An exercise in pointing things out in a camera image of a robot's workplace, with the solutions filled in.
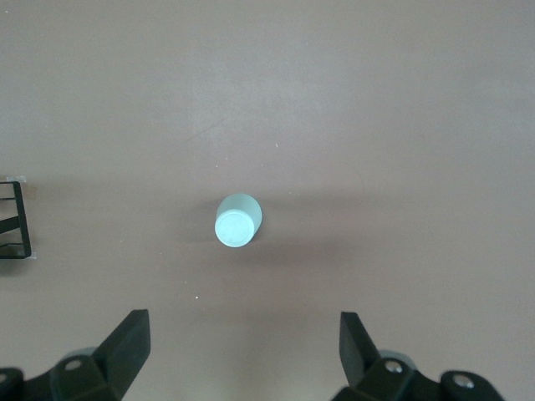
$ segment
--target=black plastic part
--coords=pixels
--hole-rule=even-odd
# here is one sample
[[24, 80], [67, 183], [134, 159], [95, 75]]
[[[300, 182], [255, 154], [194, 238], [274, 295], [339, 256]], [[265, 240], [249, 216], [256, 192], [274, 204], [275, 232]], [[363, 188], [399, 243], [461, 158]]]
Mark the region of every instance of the black plastic part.
[[0, 368], [0, 401], [119, 401], [150, 353], [149, 313], [132, 311], [91, 355], [59, 362], [28, 381]]
[[342, 312], [340, 316], [339, 354], [350, 387], [356, 387], [381, 358], [356, 313]]
[[15, 202], [17, 215], [0, 220], [0, 235], [13, 231], [20, 231], [20, 242], [0, 243], [0, 259], [25, 259], [32, 255], [26, 212], [24, 210], [23, 192], [17, 181], [0, 182], [0, 185], [11, 185], [13, 197], [0, 198], [0, 202]]
[[[474, 373], [446, 372], [436, 383], [398, 359], [381, 359], [356, 313], [342, 312], [339, 347], [349, 387], [333, 401], [504, 401], [488, 381]], [[389, 361], [399, 364], [398, 371], [386, 368]], [[456, 375], [469, 378], [473, 387], [459, 386]]]

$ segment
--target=black metal rack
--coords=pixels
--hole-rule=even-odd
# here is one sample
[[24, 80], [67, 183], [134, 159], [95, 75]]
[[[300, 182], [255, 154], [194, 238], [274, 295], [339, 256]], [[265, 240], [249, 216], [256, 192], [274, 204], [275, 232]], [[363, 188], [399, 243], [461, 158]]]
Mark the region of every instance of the black metal rack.
[[[0, 202], [15, 202], [17, 215], [0, 220], [0, 259], [25, 259], [32, 255], [26, 212], [24, 210], [23, 192], [17, 181], [0, 182], [0, 185], [11, 185], [13, 196], [0, 197]], [[17, 240], [11, 236], [4, 239], [4, 234], [19, 230]]]

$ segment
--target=black frame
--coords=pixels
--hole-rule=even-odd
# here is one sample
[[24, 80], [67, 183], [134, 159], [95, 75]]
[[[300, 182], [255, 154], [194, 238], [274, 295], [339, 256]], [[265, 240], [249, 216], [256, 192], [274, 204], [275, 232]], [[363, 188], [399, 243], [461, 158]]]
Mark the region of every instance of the black frame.
[[[25, 259], [32, 255], [30, 235], [28, 233], [28, 223], [26, 222], [26, 211], [24, 210], [23, 192], [20, 182], [7, 181], [0, 182], [0, 185], [11, 185], [13, 187], [13, 197], [0, 198], [2, 202], [15, 202], [17, 205], [17, 215], [0, 221], [0, 234], [12, 230], [20, 230], [22, 242], [0, 243], [0, 259]], [[22, 247], [22, 251], [13, 252], [14, 247]]]

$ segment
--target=metal screw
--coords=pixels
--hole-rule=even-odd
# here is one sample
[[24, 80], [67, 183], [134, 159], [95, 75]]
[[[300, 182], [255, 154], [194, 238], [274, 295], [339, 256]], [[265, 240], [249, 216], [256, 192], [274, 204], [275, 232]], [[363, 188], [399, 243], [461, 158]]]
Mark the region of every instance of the metal screw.
[[82, 361], [79, 359], [73, 359], [65, 365], [65, 370], [75, 370], [82, 366]]
[[474, 388], [476, 386], [474, 382], [472, 382], [471, 379], [464, 374], [456, 374], [453, 376], [453, 381], [457, 386], [463, 388]]
[[403, 372], [403, 367], [399, 362], [396, 361], [386, 361], [385, 368], [391, 373], [401, 373]]

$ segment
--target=light blue cylinder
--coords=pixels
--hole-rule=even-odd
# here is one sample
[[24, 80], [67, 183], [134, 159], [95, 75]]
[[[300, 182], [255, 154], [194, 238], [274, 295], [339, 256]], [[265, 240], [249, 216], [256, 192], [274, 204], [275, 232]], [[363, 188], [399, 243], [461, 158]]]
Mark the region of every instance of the light blue cylinder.
[[262, 223], [262, 209], [247, 194], [226, 197], [217, 208], [216, 236], [226, 246], [244, 246], [257, 233]]

